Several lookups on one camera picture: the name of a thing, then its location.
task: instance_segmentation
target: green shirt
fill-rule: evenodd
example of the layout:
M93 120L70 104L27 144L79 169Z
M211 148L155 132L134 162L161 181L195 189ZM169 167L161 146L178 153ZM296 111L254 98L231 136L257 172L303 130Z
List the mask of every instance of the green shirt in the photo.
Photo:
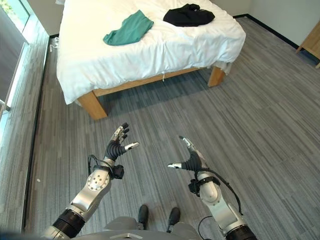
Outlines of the green shirt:
M113 30L105 35L103 41L113 46L139 42L153 24L153 21L147 18L142 11L138 10L123 20L120 29Z

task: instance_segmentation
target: white comforter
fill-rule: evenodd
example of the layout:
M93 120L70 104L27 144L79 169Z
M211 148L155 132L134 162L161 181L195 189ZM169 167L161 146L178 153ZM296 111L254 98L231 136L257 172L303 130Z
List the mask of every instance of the white comforter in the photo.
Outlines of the white comforter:
M176 27L163 21L169 9L197 4L215 19L197 27ZM137 43L110 46L106 34L141 10L154 21ZM59 33L57 78L66 104L93 89L217 61L232 63L246 34L226 11L209 0L66 0Z

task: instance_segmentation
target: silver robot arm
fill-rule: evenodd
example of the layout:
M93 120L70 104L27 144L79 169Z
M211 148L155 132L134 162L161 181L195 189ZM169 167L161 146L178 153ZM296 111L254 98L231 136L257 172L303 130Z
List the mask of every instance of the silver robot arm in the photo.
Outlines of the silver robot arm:
M127 137L128 127L129 125L124 123L114 132L105 150L103 160L95 159L101 164L94 166L93 173L87 178L83 189L58 219L45 230L43 237L47 239L74 238L94 214L101 199L109 192L111 180L114 178L122 179L124 169L121 165L115 166L117 157L139 146L138 142L121 146L122 141Z
M190 159L186 162L171 163L168 167L194 171L195 179L191 180L189 189L207 205L225 239L256 240L256 236L242 217L240 201L233 189L222 177L208 168L203 155L188 138L180 136L180 139L186 143L187 149L190 152ZM224 199L219 186L219 180L227 184L229 189L235 194L239 204L239 211Z

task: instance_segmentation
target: wall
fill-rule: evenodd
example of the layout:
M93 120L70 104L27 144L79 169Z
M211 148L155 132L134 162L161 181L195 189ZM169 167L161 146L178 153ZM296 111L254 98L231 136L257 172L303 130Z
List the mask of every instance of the wall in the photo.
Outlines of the wall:
M63 5L55 0L27 0L33 12L49 35L59 33L63 15Z
M211 0L231 16L249 13L252 0Z
M252 0L249 13L300 45L320 20L320 0Z

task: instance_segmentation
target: black cloth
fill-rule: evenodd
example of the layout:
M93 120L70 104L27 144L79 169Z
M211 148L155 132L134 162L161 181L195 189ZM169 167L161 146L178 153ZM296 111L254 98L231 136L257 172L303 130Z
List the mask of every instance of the black cloth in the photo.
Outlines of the black cloth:
M215 15L200 9L199 5L186 4L183 7L170 9L163 17L163 21L177 27L197 27L210 23Z

